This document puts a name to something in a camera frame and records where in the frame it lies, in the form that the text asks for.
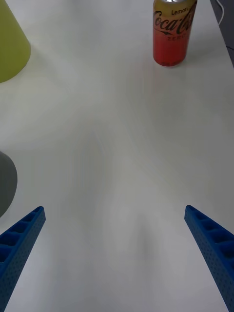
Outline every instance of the white table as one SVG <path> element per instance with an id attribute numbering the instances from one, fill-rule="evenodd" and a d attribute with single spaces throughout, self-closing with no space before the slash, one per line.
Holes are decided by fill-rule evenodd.
<path id="1" fill-rule="evenodd" d="M 208 0 L 186 61 L 152 58 L 152 0 L 9 0 L 32 43 L 0 85 L 19 184 L 0 231 L 46 224 L 6 312 L 221 312 L 185 224 L 234 232 L 234 71 Z"/>

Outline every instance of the coca-cola can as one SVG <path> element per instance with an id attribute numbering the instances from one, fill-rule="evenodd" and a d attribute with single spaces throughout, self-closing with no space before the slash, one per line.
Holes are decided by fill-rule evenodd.
<path id="1" fill-rule="evenodd" d="M 197 0 L 154 0 L 153 55 L 162 66 L 181 63 L 187 53 Z"/>

